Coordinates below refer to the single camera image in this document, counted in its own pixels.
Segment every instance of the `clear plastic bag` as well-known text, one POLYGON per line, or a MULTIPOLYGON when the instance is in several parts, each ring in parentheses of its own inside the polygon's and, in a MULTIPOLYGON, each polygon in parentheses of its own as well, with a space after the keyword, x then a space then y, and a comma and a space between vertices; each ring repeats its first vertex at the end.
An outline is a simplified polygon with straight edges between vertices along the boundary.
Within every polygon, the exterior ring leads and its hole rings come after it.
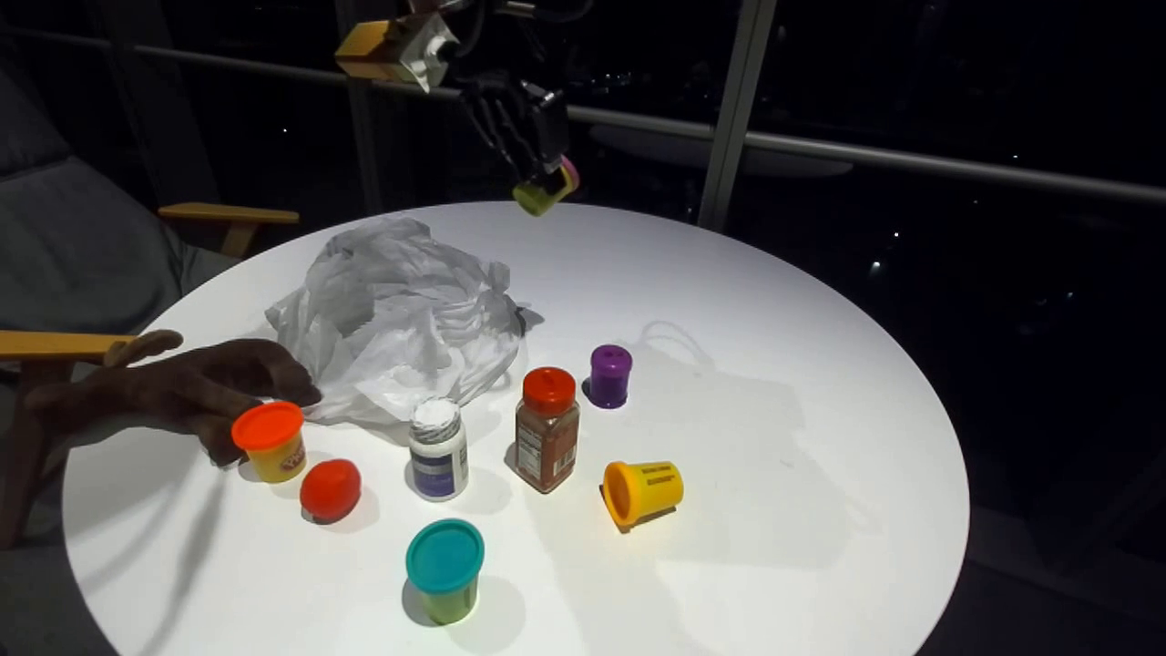
POLYGON ((507 283, 507 266, 384 220, 333 238, 266 322, 320 388, 317 424, 395 429, 415 405, 467 405, 509 368, 530 317, 507 283))

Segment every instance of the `round white table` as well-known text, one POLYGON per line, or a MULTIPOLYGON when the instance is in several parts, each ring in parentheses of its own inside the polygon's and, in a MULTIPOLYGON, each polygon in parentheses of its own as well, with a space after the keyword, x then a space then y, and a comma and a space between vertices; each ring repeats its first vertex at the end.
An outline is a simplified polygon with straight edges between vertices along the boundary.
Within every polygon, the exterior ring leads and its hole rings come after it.
MULTIPOLYGON (((356 426, 308 426, 310 463, 365 471, 341 524, 298 515, 298 478, 256 486, 200 445, 119 426, 67 467, 67 547, 119 652, 797 652, 900 656, 936 626, 971 539, 965 463, 919 366, 808 272, 695 228, 564 203, 399 213, 509 266, 509 298, 546 322, 509 388, 467 409, 470 489, 428 502, 410 451, 356 426), (577 474, 541 495, 502 467, 519 379, 587 353, 636 353, 630 401, 582 401, 577 474), (615 534, 598 495, 611 458, 676 458, 677 515, 615 534), (438 520, 484 537, 483 597, 428 626, 406 547, 438 520)), ((152 327, 189 345, 274 336, 263 309, 303 283, 341 230, 209 280, 152 327)))

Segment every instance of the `toy cup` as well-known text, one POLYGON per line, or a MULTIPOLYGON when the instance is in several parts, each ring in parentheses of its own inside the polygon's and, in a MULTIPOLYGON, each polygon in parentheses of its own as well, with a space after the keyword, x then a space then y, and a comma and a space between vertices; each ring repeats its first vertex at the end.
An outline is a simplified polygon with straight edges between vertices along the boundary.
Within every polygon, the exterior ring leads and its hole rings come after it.
POLYGON ((685 478, 676 463, 610 463, 604 506, 620 534, 676 512, 685 500, 685 478))
POLYGON ((475 610, 483 559, 483 534, 470 520, 433 520, 410 543, 410 587, 430 624, 445 626, 475 610))
POLYGON ((258 480, 287 480, 303 471, 303 409, 266 401, 235 421, 229 436, 258 480))

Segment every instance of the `pill bottle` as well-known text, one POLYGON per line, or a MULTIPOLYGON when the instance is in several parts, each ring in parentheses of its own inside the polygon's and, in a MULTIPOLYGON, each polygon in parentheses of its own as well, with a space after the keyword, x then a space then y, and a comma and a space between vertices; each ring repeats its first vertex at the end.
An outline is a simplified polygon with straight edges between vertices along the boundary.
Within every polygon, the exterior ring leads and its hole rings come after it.
POLYGON ((509 471, 546 495, 577 471, 577 445, 577 379, 560 368, 530 373, 515 412, 509 471))
POLYGON ((422 401, 410 424, 410 486, 428 500, 467 489, 467 429, 461 405, 422 401))

